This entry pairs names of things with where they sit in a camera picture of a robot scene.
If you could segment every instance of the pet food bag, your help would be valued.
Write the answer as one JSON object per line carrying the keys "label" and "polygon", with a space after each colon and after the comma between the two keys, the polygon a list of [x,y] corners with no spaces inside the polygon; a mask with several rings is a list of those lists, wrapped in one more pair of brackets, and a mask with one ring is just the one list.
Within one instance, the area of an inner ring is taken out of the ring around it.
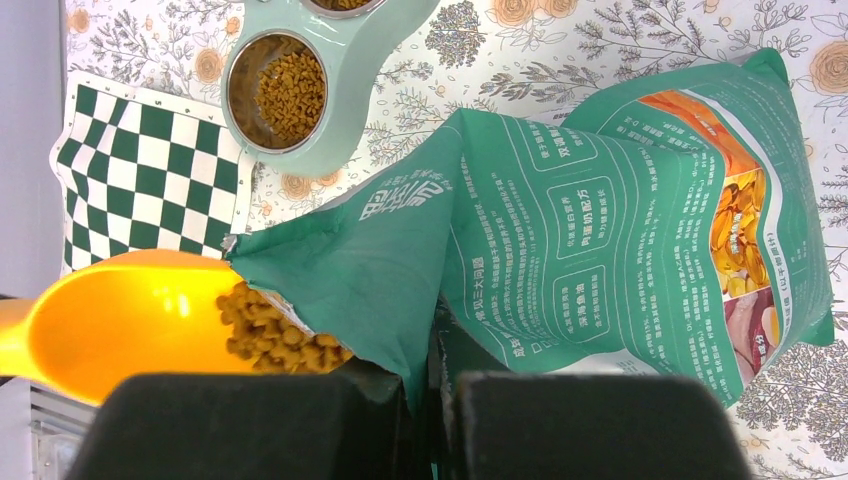
{"label": "pet food bag", "polygon": [[227,254],[420,400],[434,307],[517,372],[682,374],[725,405],[833,340],[779,54],[596,93],[551,126],[459,110],[406,159]]}

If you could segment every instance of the green and white checkered mat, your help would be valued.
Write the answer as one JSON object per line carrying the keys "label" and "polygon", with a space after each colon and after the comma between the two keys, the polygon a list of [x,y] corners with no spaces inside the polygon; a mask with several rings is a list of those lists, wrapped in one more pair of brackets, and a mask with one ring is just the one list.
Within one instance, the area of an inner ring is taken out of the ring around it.
{"label": "green and white checkered mat", "polygon": [[74,72],[50,163],[64,190],[63,274],[145,248],[220,258],[247,223],[254,160],[215,106]]}

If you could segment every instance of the orange plastic scoop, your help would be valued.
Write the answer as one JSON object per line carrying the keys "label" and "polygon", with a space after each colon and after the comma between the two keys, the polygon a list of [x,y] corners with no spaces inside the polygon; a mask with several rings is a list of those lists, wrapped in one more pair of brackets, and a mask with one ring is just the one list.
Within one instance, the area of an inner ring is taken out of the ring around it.
{"label": "orange plastic scoop", "polygon": [[100,405],[139,373],[249,373],[227,353],[215,306],[240,281],[220,260],[141,250],[68,275],[36,301],[0,301],[0,375]]}

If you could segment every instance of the white tablecloth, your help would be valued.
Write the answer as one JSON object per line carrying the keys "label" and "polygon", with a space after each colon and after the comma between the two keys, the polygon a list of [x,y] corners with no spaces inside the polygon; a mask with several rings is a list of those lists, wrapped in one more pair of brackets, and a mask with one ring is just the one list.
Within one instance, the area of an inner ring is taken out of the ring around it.
{"label": "white tablecloth", "polygon": [[[69,69],[220,103],[218,79],[244,5],[66,2]],[[322,179],[257,168],[249,226],[273,225],[337,196],[403,158],[458,106],[528,116],[634,76],[766,46],[787,61],[805,127],[837,341],[784,355],[730,416],[759,478],[848,478],[845,0],[443,0],[376,78],[355,161]]]}

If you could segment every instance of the scoop handle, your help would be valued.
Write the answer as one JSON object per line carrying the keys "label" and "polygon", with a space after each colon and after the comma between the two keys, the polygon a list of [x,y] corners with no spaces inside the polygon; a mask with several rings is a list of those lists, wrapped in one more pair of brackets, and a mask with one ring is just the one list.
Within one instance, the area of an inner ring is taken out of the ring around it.
{"label": "scoop handle", "polygon": [[27,316],[35,300],[0,300],[0,376],[41,376],[29,353]]}

